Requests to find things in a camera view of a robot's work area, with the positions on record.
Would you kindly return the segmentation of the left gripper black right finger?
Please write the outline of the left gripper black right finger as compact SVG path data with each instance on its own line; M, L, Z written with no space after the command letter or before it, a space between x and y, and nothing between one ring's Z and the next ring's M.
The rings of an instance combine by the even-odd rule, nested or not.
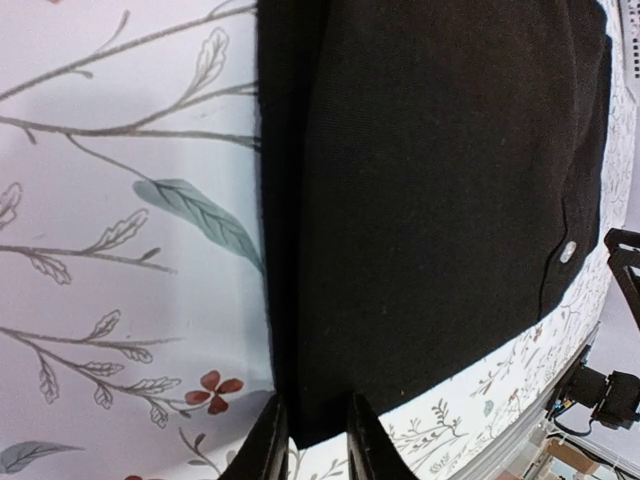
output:
M385 432L367 399L351 396L347 414L351 480L417 480Z

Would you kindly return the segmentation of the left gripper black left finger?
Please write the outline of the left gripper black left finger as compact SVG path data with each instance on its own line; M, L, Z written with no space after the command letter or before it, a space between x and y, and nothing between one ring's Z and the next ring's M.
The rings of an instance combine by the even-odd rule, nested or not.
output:
M219 480L284 480L288 475L287 409L273 395Z

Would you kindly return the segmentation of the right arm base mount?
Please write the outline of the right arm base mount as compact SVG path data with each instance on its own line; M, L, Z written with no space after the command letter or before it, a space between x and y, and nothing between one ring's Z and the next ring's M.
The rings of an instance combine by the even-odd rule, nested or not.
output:
M591 411L586 431L570 429L559 421L575 405ZM588 437L594 423L610 430L630 430L639 422L639 378L619 371L606 376L581 364L559 390L548 418L558 430L577 438Z

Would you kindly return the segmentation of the black long sleeve shirt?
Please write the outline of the black long sleeve shirt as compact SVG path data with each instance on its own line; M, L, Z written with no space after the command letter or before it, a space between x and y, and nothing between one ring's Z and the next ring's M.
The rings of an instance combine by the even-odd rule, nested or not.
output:
M274 379L301 448L537 324L597 245L596 1L262 1Z

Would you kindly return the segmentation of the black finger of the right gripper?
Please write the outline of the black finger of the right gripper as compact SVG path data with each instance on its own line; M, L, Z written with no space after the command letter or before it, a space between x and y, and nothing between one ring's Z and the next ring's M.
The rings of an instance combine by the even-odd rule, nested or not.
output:
M640 327L639 233L611 228L604 238L609 251L608 266Z

